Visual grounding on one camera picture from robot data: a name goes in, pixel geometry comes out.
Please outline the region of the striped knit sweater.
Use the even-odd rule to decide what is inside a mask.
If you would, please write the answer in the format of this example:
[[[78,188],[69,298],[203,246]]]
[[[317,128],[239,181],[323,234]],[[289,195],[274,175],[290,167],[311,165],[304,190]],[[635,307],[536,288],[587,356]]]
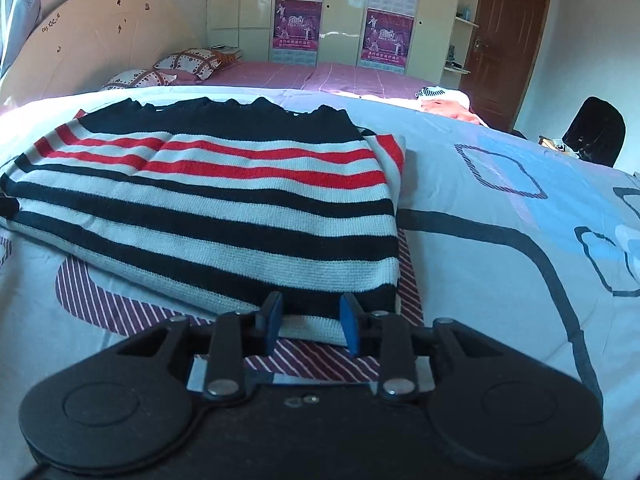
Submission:
[[[393,312],[405,145],[344,110],[122,100],[44,130],[1,175],[1,222],[215,314],[272,293],[284,336],[341,344],[340,301]]]

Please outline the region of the pile of clothes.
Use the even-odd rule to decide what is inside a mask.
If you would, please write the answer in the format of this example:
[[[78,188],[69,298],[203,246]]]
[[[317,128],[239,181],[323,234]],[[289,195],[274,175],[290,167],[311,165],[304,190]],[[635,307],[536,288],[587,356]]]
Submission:
[[[432,115],[487,126],[486,122],[473,112],[469,96],[460,90],[427,86],[416,94],[416,100],[420,110]]]

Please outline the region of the small wooden table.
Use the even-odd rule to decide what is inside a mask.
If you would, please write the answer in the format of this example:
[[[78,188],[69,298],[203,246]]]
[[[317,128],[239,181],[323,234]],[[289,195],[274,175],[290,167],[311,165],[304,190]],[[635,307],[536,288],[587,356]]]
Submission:
[[[562,140],[549,139],[546,136],[540,136],[538,138],[538,144],[548,150],[556,151],[570,157],[577,157],[577,154],[569,148]]]

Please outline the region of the pink bed sheet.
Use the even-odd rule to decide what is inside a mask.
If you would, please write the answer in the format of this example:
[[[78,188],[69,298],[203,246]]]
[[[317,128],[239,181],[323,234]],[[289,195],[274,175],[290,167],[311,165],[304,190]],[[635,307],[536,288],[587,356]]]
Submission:
[[[381,99],[414,99],[435,83],[406,75],[337,63],[318,66],[243,62],[217,70],[209,86],[320,91]]]

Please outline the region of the far patterned pillow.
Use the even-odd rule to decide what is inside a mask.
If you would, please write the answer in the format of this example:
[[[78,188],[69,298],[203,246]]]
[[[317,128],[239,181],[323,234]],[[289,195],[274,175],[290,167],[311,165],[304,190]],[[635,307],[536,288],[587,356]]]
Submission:
[[[241,62],[243,51],[239,48],[216,46],[212,48],[189,48],[165,56],[153,67],[167,72],[189,73],[203,81],[220,70]]]

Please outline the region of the patterned pillow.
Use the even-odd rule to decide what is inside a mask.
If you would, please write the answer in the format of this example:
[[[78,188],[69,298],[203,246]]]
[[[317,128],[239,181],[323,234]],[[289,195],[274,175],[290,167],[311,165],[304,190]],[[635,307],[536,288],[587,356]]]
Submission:
[[[189,48],[165,56],[153,67],[167,72],[189,73],[203,81],[220,70],[241,62],[243,51],[239,48],[216,46],[212,48]]]
[[[170,86],[177,75],[162,70],[126,70],[109,79],[102,90],[134,89]]]

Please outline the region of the near patterned pillow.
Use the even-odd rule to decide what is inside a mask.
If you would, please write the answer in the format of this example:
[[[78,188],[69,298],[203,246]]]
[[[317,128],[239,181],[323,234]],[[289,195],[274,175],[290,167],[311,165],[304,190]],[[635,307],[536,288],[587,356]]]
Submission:
[[[109,79],[102,90],[134,89],[170,86],[177,75],[162,70],[126,70]]]

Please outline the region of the lower right pink poster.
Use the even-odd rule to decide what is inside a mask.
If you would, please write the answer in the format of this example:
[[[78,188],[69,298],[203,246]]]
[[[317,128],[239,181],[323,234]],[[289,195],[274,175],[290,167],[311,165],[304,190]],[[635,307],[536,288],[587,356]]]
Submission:
[[[405,73],[413,23],[410,16],[367,10],[358,65]]]

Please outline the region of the black chair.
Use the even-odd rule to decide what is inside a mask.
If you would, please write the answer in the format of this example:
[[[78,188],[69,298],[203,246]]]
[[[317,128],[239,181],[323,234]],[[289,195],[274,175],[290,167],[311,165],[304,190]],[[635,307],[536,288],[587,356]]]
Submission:
[[[581,160],[612,168],[625,136],[626,125],[618,109],[590,96],[582,103],[562,141]]]

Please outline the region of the lower left pink poster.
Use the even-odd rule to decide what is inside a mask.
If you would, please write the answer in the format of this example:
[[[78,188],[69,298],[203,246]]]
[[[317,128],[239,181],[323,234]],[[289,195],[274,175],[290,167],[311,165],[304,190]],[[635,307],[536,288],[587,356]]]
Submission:
[[[270,44],[270,61],[315,66],[318,58],[322,3],[276,0]]]

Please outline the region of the cream glossy wardrobe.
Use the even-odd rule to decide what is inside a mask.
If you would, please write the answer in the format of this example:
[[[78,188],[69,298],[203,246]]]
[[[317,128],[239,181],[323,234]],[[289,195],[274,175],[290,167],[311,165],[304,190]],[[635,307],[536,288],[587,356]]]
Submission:
[[[270,61],[276,0],[208,0],[210,40]],[[317,64],[358,65],[369,0],[322,0]],[[405,75],[460,88],[478,0],[419,0]]]

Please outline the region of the cream round headboard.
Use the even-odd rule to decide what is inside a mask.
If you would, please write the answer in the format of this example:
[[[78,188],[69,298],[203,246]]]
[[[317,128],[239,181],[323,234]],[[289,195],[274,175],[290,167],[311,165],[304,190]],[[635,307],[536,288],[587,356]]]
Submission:
[[[198,40],[174,0],[67,0],[30,34],[1,79],[1,101],[98,90]]]

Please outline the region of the brown wooden door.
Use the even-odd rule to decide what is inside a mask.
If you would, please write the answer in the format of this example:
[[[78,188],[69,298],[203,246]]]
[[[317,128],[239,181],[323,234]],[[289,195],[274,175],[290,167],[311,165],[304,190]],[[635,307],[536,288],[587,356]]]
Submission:
[[[536,62],[550,0],[478,0],[460,89],[493,129],[510,132]]]

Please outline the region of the grey curtain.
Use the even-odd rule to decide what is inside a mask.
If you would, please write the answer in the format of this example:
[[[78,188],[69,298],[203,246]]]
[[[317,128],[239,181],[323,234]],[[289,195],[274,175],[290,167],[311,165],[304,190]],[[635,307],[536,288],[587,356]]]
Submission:
[[[40,10],[41,0],[1,0],[1,76],[20,54]]]

